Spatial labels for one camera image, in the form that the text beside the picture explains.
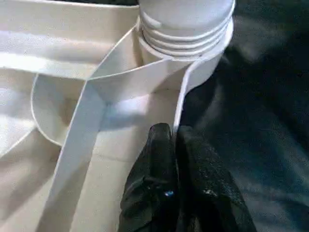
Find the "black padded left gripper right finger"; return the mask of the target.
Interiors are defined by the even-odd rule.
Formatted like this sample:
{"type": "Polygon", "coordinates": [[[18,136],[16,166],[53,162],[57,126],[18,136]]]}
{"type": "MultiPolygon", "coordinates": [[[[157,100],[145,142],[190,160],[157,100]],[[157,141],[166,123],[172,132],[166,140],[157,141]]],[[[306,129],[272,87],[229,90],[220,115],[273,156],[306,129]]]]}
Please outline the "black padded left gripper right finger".
{"type": "Polygon", "coordinates": [[[234,178],[200,133],[189,126],[181,126],[177,134],[176,155],[185,231],[256,231],[234,178]]]}

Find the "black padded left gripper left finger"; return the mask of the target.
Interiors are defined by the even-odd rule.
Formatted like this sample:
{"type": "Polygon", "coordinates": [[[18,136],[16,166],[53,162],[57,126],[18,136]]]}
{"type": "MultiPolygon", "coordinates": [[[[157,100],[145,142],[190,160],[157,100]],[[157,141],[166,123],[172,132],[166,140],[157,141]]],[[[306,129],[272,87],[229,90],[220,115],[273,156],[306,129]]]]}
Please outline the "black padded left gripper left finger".
{"type": "Polygon", "coordinates": [[[173,232],[178,220],[178,175],[170,127],[150,127],[127,177],[120,203],[120,232],[173,232]]]}

